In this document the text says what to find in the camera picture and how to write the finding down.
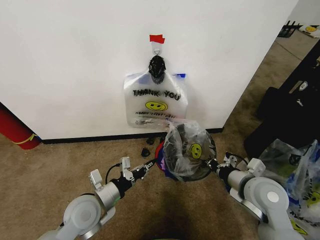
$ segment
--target brown carpet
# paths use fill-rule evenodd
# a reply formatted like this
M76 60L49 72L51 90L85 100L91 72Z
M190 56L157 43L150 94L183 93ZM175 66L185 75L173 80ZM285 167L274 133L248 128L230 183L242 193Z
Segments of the brown carpet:
M279 87L299 60L284 49L295 41L307 43L307 53L315 41L295 33L281 45L275 42L234 108L223 133L213 134L222 161L230 151L246 156L245 137L260 122L255 111L268 87ZM68 144L41 144L22 150L0 136L0 229L4 240L33 240L62 222L68 203L79 195L93 192L88 175L108 168L123 156L136 166L150 160L140 156L143 147L151 155L146 139L114 140ZM119 172L113 169L110 179ZM127 191L116 205L115 216L96 234L95 240L150 240L176 238L188 240L255 240L257 220L238 205L213 174L196 182L175 182L154 167L143 181Z

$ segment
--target smiley face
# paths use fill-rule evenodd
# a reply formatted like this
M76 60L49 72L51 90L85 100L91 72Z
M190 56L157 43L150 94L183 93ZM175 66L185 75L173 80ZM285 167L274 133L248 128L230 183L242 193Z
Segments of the smiley face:
M311 197L306 201L306 204L309 208L312 204L317 204L319 202L320 202L320 193L313 191L311 194Z
M301 228L298 224L296 224L294 220L290 219L290 222L293 229L296 230L298 233L303 235L308 235L308 233L303 228Z
M193 159L199 159L202 155L202 147L199 143L193 143L189 150Z
M315 27L313 27L313 26L307 26L307 27L305 28L305 30L306 30L307 32L309 32L309 33L312 33L312 32L314 32L314 31L316 31L317 29L316 29Z
M156 102L156 101L148 101L145 104L145 107L152 111L164 111L168 109L167 104L165 104L164 102Z

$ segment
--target black object on floor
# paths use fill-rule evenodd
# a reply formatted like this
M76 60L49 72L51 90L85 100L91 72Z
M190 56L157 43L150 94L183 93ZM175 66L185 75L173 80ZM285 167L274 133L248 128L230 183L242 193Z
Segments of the black object on floor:
M160 137L160 143L162 143L166 139L166 136L161 136Z
M297 149L320 140L319 56L320 40L279 89L266 91L257 110L263 123L244 141L249 157L258 158L275 139Z
M155 137L149 137L147 140L146 140L146 143L149 144L149 145L153 145L155 143Z
M142 148L141 156L146 158L150 155L150 151L147 148Z

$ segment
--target cable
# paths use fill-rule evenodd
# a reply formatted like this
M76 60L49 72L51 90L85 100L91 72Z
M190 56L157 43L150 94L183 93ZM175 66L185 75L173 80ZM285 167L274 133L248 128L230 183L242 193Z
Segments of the cable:
M115 167L120 167L120 165L121 165L121 163L117 163L117 164L115 164L115 165L113 165L113 166L111 166L111 167L109 168L109 170L106 172L106 175L105 175L105 184L108 183L108 175L109 175L111 169L113 169L113 168L115 168Z

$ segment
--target baseboard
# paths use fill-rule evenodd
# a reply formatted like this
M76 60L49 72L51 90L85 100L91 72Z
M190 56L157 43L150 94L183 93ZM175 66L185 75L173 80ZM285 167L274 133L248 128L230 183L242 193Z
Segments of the baseboard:
M224 128L209 128L207 129L210 134L221 133ZM112 135L112 136L89 136L89 137L74 137L74 138L55 138L55 139L43 139L44 144L69 144L69 143L81 143L81 142L98 142L109 140L122 140L122 139L144 139L150 137L162 137L166 132L152 132L152 133L139 133L139 134L124 134L124 135Z

